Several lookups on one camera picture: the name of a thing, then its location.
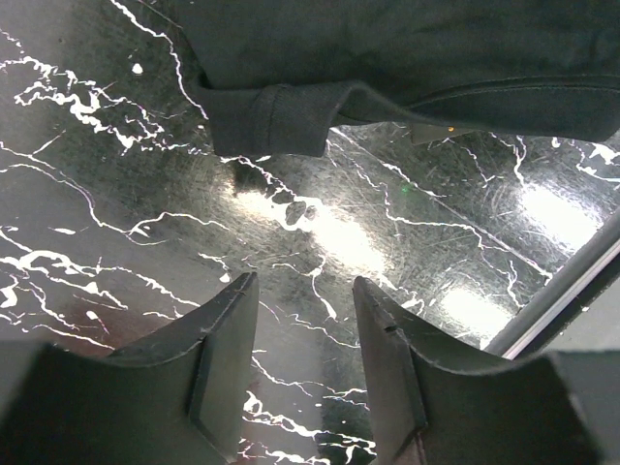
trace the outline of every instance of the glossy black floor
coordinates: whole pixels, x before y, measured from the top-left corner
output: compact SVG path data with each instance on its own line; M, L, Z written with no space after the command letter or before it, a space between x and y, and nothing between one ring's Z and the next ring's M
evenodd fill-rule
M352 281L484 346L619 203L607 144L333 130L212 155L163 0L0 3L0 337L102 356L257 270L240 463L367 463Z

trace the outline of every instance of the black plastic part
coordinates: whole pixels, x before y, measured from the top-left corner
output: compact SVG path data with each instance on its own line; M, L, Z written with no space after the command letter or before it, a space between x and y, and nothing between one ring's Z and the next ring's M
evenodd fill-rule
M258 316L255 274L106 358L0 342L2 464L235 461Z
M510 361L448 336L363 278L354 297L378 465L620 457L620 353Z
M472 133L472 129L445 128L441 126L431 126L429 124L411 124L411 142L414 145L429 143L435 140L445 140Z

